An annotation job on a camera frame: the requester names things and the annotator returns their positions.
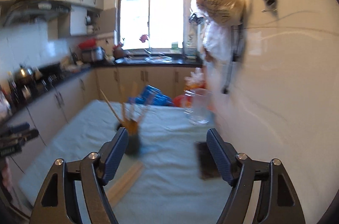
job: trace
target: white tile wall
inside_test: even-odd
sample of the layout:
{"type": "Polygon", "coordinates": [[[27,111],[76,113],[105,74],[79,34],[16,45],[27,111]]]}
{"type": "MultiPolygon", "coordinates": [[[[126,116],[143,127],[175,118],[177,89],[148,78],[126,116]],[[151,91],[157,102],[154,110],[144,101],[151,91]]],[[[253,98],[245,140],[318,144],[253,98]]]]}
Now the white tile wall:
{"type": "Polygon", "coordinates": [[[60,61],[69,55],[69,47],[78,52],[77,44],[84,37],[57,39],[55,21],[24,24],[0,30],[0,85],[8,90],[7,72],[14,72],[20,63],[38,67],[60,61]]]}
{"type": "Polygon", "coordinates": [[[339,5],[278,0],[277,16],[264,8],[263,0],[246,0],[247,46],[230,95],[220,91],[222,70],[208,69],[217,123],[239,152],[282,160],[313,224],[339,188],[339,5]]]}

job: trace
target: window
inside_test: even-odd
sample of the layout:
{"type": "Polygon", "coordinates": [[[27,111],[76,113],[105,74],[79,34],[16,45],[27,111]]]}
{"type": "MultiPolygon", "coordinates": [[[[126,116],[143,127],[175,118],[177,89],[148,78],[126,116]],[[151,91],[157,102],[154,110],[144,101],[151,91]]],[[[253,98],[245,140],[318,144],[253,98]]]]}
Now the window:
{"type": "Polygon", "coordinates": [[[173,42],[182,48],[183,0],[119,0],[119,34],[125,50],[170,49],[173,42]],[[149,35],[150,41],[139,38],[149,35]]]}

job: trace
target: white cloth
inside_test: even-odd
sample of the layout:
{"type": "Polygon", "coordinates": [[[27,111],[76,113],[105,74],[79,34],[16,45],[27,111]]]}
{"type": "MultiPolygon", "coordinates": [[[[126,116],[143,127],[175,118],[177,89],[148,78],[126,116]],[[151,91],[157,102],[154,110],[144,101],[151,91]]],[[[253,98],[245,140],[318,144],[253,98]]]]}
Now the white cloth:
{"type": "MultiPolygon", "coordinates": [[[[121,105],[112,103],[117,112],[121,105]]],[[[110,141],[118,121],[104,102],[93,101],[35,159],[20,181],[20,188],[34,204],[40,187],[53,162],[83,159],[110,141]]],[[[228,199],[231,187],[220,178],[203,181],[194,148],[205,141],[206,126],[194,126],[182,108],[151,106],[140,125],[140,156],[145,170],[120,200],[113,212],[120,224],[212,224],[216,223],[228,199]]],[[[132,166],[136,158],[124,155],[116,177],[105,189],[132,166]]],[[[82,190],[77,187],[77,194],[82,190]]],[[[83,197],[78,199],[83,223],[90,223],[83,197]]]]}

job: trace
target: kettle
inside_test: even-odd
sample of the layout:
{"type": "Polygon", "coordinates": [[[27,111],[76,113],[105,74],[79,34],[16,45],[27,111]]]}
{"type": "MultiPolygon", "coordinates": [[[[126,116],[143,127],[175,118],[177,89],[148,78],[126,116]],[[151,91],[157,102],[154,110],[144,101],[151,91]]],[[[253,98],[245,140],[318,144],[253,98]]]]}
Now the kettle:
{"type": "Polygon", "coordinates": [[[27,85],[34,81],[34,70],[31,67],[20,65],[20,69],[14,73],[14,81],[19,85],[27,85]]]}

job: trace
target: chopsticks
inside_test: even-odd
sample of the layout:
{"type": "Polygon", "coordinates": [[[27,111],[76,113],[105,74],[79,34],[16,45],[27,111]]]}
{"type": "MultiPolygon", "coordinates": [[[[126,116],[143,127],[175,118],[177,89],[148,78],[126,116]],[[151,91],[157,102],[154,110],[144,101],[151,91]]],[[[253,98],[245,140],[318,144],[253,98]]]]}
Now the chopsticks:
{"type": "Polygon", "coordinates": [[[117,115],[117,113],[115,112],[115,110],[113,109],[110,101],[107,99],[106,95],[104,94],[104,92],[100,89],[101,95],[104,97],[105,102],[108,104],[108,106],[110,107],[111,111],[113,112],[114,116],[118,119],[119,123],[121,123],[122,127],[126,128],[128,131],[129,135],[135,135],[138,133],[138,125],[139,123],[144,119],[145,114],[148,111],[149,108],[149,104],[152,103],[153,98],[154,98],[154,94],[150,94],[150,96],[148,97],[146,103],[145,103],[145,107],[143,109],[143,111],[140,113],[140,116],[138,117],[138,120],[135,121],[133,120],[133,113],[134,113],[134,106],[135,106],[135,96],[137,96],[137,92],[138,92],[138,85],[136,82],[133,83],[133,87],[132,87],[132,93],[131,93],[131,105],[129,107],[129,119],[126,116],[126,106],[124,101],[126,100],[125,97],[125,89],[123,87],[120,87],[120,101],[121,101],[121,111],[122,111],[122,119],[120,119],[117,115]]]}

